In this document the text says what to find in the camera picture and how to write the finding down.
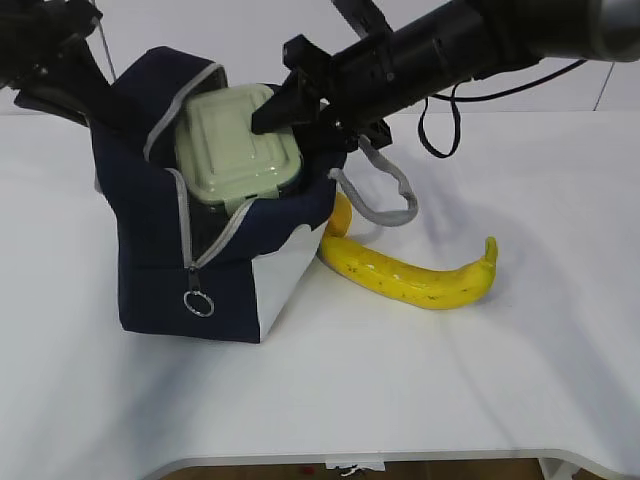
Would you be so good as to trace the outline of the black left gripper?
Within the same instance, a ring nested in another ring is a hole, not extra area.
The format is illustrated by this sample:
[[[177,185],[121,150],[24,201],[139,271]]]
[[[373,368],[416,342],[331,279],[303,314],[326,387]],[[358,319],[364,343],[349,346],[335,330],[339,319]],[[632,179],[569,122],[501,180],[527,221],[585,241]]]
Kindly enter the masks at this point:
[[[150,117],[108,83],[87,43],[102,17],[91,1],[3,1],[1,87],[21,109],[83,127],[98,121],[144,145]]]

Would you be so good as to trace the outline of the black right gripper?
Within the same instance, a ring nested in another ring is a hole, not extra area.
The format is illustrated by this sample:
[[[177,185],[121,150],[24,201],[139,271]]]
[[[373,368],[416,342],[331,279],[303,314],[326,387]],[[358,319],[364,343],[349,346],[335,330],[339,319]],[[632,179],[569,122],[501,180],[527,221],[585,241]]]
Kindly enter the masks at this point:
[[[429,49],[429,36],[416,29],[373,34],[334,55],[298,35],[283,46],[290,74],[252,114],[251,130],[292,127],[304,155],[354,152],[355,133],[386,147],[392,138],[384,118],[426,95]]]

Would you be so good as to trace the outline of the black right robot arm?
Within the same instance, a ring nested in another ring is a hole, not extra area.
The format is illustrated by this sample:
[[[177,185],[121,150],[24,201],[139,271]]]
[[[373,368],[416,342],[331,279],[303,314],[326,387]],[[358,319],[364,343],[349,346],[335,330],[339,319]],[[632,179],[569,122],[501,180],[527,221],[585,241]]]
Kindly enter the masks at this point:
[[[253,133],[320,126],[384,148],[387,116],[462,82],[544,58],[639,58],[636,1],[448,1],[399,30],[372,1],[334,6],[359,41],[334,55],[303,35],[285,43],[290,74],[253,113]]]

